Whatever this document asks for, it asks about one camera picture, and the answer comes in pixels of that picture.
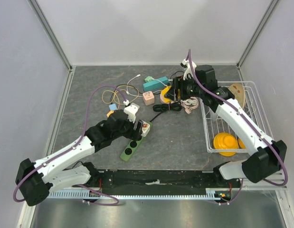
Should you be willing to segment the yellow cube socket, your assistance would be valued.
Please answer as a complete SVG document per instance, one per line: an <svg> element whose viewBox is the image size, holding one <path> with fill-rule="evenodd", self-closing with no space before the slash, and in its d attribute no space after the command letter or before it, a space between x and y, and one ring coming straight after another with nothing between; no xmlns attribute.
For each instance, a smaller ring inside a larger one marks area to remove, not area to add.
<svg viewBox="0 0 294 228"><path fill-rule="evenodd" d="M161 93L165 93L165 97L173 100L173 102L178 101L180 99L179 91L175 93L175 90L171 88L170 85L163 89Z"/></svg>

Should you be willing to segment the white cube adapter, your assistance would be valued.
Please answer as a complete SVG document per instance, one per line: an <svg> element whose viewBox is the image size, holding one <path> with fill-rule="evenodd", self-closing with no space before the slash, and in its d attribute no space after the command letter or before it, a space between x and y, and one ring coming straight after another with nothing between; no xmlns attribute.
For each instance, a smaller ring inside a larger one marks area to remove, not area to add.
<svg viewBox="0 0 294 228"><path fill-rule="evenodd" d="M152 123L151 122L145 122L145 121L143 121L143 124L142 124L142 134L141 134L141 136L142 137L146 137L147 134L149 133L149 131L151 130L151 127L152 127Z"/></svg>

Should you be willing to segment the green power strip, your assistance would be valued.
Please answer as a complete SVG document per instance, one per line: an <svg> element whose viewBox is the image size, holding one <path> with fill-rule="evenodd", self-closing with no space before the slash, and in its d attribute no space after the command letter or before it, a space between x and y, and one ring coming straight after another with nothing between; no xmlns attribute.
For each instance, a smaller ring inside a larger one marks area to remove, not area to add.
<svg viewBox="0 0 294 228"><path fill-rule="evenodd" d="M128 162L133 155L136 153L142 142L144 141L146 137L140 137L138 141L130 141L130 143L127 145L127 147L124 149L124 151L121 153L120 158L124 162Z"/></svg>

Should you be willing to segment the pink round socket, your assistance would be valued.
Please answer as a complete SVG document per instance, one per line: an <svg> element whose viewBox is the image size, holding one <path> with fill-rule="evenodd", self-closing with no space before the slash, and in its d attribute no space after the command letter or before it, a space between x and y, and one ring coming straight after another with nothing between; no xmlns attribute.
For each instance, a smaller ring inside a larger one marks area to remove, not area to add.
<svg viewBox="0 0 294 228"><path fill-rule="evenodd" d="M166 95L165 93L160 94L160 100L161 100L162 104L168 104L168 103L173 102L173 100L166 98L165 95Z"/></svg>

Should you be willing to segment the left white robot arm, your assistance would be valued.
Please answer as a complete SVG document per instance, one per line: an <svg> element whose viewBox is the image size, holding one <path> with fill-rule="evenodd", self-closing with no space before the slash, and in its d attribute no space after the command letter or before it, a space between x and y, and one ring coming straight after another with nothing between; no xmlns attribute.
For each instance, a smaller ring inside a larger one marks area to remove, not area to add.
<svg viewBox="0 0 294 228"><path fill-rule="evenodd" d="M35 206L50 193L71 186L93 187L99 182L99 171L91 162L69 168L76 161L111 145L124 137L132 141L142 138L144 122L129 119L123 110L113 112L106 120L84 131L78 139L56 153L36 160L23 160L16 176L16 191L20 191L28 206Z"/></svg>

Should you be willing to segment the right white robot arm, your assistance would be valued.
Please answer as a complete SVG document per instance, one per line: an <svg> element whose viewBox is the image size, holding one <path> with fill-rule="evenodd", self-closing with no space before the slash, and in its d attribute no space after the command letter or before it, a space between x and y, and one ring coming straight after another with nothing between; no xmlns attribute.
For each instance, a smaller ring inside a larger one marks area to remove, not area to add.
<svg viewBox="0 0 294 228"><path fill-rule="evenodd" d="M175 97L183 100L200 98L203 104L232 128L250 155L247 160L230 161L217 166L218 172L212 175L216 186L223 187L230 179L235 178L246 178L252 183L265 181L275 186L284 186L288 182L284 165L286 144L282 140L274 141L262 131L241 108L227 87L220 87L214 82L208 90L199 81L184 80L179 76L173 78L171 90Z"/></svg>

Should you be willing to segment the blue charger plug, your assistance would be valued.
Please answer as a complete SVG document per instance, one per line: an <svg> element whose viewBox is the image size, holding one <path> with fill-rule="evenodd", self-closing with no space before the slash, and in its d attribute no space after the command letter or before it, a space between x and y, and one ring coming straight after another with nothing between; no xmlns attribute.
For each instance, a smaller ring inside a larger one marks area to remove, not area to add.
<svg viewBox="0 0 294 228"><path fill-rule="evenodd" d="M118 107L117 107L116 104L110 104L110 105L109 105L109 109L110 109L111 111L115 111L115 110L118 109Z"/></svg>

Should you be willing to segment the light green plug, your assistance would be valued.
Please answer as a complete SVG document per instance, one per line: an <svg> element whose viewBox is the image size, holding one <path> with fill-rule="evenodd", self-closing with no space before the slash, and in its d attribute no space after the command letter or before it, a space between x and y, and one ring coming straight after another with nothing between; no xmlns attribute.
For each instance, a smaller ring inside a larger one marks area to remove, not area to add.
<svg viewBox="0 0 294 228"><path fill-rule="evenodd" d="M153 78L151 76L147 76L144 80L146 83L148 83L148 82L152 81Z"/></svg>

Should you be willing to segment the teal power strip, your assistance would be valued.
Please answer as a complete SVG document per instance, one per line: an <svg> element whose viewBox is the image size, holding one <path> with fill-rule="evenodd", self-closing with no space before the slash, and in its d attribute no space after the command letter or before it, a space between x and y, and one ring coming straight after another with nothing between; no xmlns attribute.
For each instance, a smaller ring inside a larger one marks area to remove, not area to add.
<svg viewBox="0 0 294 228"><path fill-rule="evenodd" d="M168 85L168 78L166 76L161 77L159 79L152 80L150 82L146 82L143 84L143 90L145 92L160 90L165 88Z"/></svg>

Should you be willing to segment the pink cube socket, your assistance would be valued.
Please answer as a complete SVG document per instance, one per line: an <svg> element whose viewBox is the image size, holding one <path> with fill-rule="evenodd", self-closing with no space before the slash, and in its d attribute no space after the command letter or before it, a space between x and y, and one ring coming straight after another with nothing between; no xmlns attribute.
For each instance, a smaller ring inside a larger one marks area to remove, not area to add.
<svg viewBox="0 0 294 228"><path fill-rule="evenodd" d="M152 91L143 93L142 97L146 106L149 106L155 103L155 97Z"/></svg>

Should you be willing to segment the beige patterned plate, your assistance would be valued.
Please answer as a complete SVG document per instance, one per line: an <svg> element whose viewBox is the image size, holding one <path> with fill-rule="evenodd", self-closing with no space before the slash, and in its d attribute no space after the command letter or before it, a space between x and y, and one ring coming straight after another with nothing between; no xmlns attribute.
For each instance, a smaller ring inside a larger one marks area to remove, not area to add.
<svg viewBox="0 0 294 228"><path fill-rule="evenodd" d="M233 83L228 89L235 96L235 99L238 101L241 108L244 109L246 105L246 95L245 95L245 90L242 84Z"/></svg>

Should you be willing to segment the yellow bowl front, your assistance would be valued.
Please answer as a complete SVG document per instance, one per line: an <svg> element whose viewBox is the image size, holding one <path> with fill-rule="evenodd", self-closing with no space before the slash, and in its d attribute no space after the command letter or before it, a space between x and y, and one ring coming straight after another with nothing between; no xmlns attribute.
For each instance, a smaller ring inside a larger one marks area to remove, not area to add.
<svg viewBox="0 0 294 228"><path fill-rule="evenodd" d="M227 149L238 149L238 143L234 136L229 133L219 133L213 140L214 148L217 150L225 150L224 152L218 152L222 156L230 157L236 154L236 152L227 151Z"/></svg>

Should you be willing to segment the yellow bowl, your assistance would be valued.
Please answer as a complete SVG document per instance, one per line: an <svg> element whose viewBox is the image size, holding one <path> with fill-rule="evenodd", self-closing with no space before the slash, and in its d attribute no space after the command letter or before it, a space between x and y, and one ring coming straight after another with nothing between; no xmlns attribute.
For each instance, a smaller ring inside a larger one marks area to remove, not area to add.
<svg viewBox="0 0 294 228"><path fill-rule="evenodd" d="M237 139L237 142L240 149L246 149L246 146L244 145L244 143L242 142L240 138Z"/></svg>
<svg viewBox="0 0 294 228"><path fill-rule="evenodd" d="M236 154L236 152L227 151L227 149L238 149L238 143L234 136L229 133L219 133L213 140L214 148L217 150L225 150L224 152L218 152L222 156L230 157Z"/></svg>

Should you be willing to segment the yellow bowl right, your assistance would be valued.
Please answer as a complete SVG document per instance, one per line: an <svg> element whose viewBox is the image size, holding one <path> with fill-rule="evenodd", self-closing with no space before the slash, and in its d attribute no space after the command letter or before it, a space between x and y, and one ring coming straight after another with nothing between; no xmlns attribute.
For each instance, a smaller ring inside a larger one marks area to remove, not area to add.
<svg viewBox="0 0 294 228"><path fill-rule="evenodd" d="M237 142L240 149L246 149L246 146L244 145L244 143L242 142L240 138L237 139Z"/></svg>

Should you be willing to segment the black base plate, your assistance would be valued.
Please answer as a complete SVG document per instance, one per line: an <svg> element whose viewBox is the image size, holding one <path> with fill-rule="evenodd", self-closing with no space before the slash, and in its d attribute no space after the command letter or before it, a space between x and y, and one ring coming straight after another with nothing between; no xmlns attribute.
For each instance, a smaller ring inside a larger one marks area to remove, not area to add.
<svg viewBox="0 0 294 228"><path fill-rule="evenodd" d="M240 182L224 180L212 171L102 170L85 186L100 187L107 195L182 196L204 195L206 189L238 188Z"/></svg>

